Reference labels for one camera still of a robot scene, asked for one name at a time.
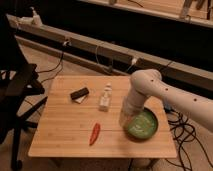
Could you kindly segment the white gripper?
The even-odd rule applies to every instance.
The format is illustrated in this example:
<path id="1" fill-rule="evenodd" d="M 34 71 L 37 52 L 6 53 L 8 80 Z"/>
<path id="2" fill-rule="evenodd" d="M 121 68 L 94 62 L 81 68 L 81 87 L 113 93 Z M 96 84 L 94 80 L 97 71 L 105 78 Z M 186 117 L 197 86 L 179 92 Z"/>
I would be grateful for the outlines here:
<path id="1" fill-rule="evenodd" d="M 120 126 L 125 129 L 130 121 L 142 110 L 143 108 L 141 106 L 132 105 L 127 99 L 124 99 L 119 116 Z"/>

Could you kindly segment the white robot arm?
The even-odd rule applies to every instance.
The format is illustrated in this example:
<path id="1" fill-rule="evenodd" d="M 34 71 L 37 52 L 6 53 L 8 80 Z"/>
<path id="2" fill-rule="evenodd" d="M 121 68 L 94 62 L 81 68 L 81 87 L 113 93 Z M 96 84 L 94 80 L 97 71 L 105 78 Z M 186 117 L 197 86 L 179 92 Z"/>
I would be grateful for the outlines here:
<path id="1" fill-rule="evenodd" d="M 213 100 L 164 83 L 161 73 L 155 69 L 135 71 L 130 76 L 130 84 L 121 108 L 121 126 L 138 115 L 148 98 L 154 96 L 213 132 Z"/>

